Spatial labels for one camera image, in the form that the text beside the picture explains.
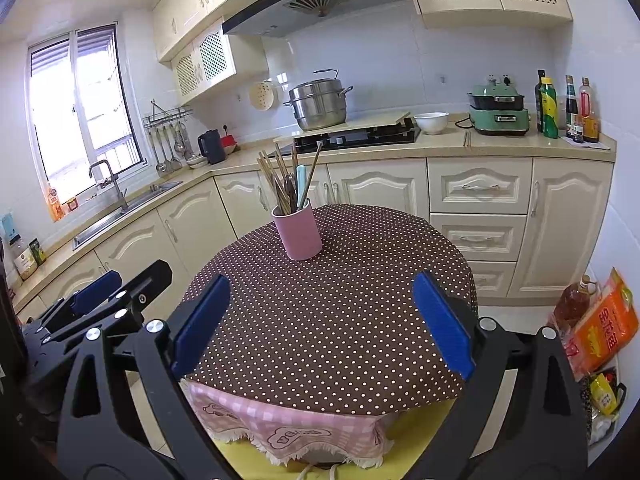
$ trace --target utensil holder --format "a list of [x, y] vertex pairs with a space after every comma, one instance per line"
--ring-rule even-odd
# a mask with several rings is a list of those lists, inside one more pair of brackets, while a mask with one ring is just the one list
[[280, 208], [276, 206], [271, 211], [271, 217], [287, 256], [296, 261], [316, 256], [322, 249], [322, 240], [309, 199], [301, 210], [293, 214], [283, 216], [279, 213]]

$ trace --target faucet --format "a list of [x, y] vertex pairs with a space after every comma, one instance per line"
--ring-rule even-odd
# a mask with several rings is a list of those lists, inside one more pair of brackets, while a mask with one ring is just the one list
[[94, 168], [96, 166], [100, 166], [101, 164], [107, 165], [107, 169], [109, 170], [109, 177], [105, 178], [102, 182], [97, 183], [97, 186], [103, 188], [108, 186], [109, 184], [113, 184], [113, 187], [116, 189], [116, 196], [118, 197], [116, 205], [119, 205], [123, 211], [126, 211], [129, 208], [129, 204], [127, 204], [127, 201], [124, 199], [124, 194], [127, 192], [127, 190], [125, 189], [124, 193], [120, 191], [120, 186], [118, 186], [118, 176], [114, 175], [113, 171], [111, 171], [111, 164], [109, 164], [108, 160], [99, 160], [98, 162], [94, 162], [92, 165], [90, 165], [89, 176], [93, 177]]

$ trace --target stove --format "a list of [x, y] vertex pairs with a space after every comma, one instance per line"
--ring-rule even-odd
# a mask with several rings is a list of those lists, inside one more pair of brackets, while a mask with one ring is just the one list
[[[419, 128], [414, 126], [411, 118], [404, 118], [399, 123], [386, 126], [370, 126], [354, 130], [319, 132], [306, 132], [303, 137], [294, 137], [298, 153], [315, 153], [318, 144], [322, 144], [322, 150], [344, 150], [348, 148], [360, 148], [362, 146], [383, 146], [385, 144], [410, 144], [418, 137]], [[291, 144], [280, 149], [283, 155], [291, 154]]]

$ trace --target yellow stool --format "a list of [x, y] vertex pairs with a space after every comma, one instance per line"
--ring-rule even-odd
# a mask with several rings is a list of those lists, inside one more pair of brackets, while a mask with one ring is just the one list
[[[403, 413], [386, 432], [386, 436], [394, 441], [394, 446], [385, 455], [382, 466], [362, 469], [352, 463], [343, 464], [337, 468], [336, 479], [401, 480], [429, 445], [453, 402], [453, 400], [445, 400]], [[214, 443], [243, 480], [296, 480], [298, 478], [299, 471], [293, 464], [289, 467], [271, 464], [267, 457], [248, 440], [237, 440], [228, 444], [215, 440]], [[328, 475], [328, 471], [312, 468], [306, 474], [306, 480], [326, 480]]]

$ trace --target window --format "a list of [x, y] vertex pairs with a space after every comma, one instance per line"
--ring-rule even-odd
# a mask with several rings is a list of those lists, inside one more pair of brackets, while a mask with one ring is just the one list
[[46, 179], [61, 202], [140, 163], [116, 48], [116, 26], [75, 31], [30, 50], [30, 105]]

